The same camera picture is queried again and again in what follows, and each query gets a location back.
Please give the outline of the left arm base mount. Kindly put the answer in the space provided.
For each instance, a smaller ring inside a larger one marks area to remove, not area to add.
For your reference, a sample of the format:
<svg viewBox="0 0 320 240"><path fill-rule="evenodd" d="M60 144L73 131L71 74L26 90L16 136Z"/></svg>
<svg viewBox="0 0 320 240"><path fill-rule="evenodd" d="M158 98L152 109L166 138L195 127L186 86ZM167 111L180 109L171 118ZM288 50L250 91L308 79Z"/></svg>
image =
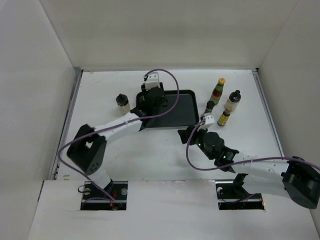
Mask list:
<svg viewBox="0 0 320 240"><path fill-rule="evenodd" d="M125 211L127 209L129 183L127 181L113 181L104 190L114 199L110 198L94 186L85 181L77 191L81 194L81 211Z"/></svg>

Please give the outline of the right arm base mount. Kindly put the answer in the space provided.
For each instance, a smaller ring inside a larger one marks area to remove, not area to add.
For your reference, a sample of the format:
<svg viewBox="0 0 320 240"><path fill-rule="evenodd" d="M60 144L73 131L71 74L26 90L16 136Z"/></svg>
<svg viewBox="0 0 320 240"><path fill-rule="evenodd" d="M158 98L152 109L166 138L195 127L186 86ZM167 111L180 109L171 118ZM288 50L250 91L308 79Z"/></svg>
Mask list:
<svg viewBox="0 0 320 240"><path fill-rule="evenodd" d="M246 174L237 174L233 180L215 182L217 204L221 211L264 210L260 193L248 193L244 188Z"/></svg>

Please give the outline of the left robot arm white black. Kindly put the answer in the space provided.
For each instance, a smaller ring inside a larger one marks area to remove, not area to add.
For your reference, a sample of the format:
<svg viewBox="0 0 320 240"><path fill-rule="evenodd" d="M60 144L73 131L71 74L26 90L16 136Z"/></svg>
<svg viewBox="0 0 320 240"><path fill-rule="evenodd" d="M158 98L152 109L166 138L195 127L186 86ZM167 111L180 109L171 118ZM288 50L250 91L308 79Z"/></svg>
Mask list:
<svg viewBox="0 0 320 240"><path fill-rule="evenodd" d="M144 130L149 122L162 116L160 108L167 102L163 84L142 85L142 103L124 116L105 125L82 125L75 138L66 146L67 157L77 166L76 170L95 186L100 199L112 201L113 181L102 169L106 148L113 142Z"/></svg>

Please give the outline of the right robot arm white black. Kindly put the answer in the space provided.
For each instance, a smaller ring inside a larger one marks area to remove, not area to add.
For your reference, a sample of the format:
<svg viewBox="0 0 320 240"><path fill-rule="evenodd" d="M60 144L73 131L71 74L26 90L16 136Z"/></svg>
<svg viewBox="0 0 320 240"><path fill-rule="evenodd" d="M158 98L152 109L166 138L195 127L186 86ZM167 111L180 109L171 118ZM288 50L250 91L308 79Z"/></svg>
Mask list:
<svg viewBox="0 0 320 240"><path fill-rule="evenodd" d="M198 171L221 170L236 175L232 192L238 198L247 194L270 194L291 199L297 205L314 210L320 200L320 168L300 157L257 158L229 148L216 132L196 126L178 130L182 144L196 145L211 161L212 168L196 167Z"/></svg>

